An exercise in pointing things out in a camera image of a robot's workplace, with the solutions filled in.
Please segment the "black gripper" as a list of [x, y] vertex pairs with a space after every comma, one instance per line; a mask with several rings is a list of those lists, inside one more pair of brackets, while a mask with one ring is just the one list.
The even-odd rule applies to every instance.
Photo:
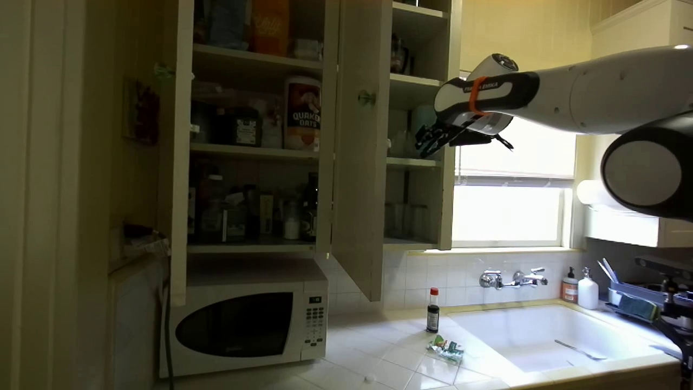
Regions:
[[499, 132], [513, 122], [510, 116], [489, 113], [472, 116], [444, 116], [439, 113], [433, 128], [416, 132], [416, 149], [420, 159], [430, 156], [444, 146], [483, 146], [499, 139]]

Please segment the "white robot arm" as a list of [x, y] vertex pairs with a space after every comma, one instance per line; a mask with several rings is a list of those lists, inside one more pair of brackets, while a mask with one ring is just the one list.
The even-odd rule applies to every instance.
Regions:
[[524, 71], [499, 52], [444, 82], [434, 122], [416, 132], [422, 156], [444, 146], [483, 146], [526, 120], [609, 135], [599, 161], [605, 194], [651, 217], [693, 220], [693, 48], [640, 48], [576, 66]]

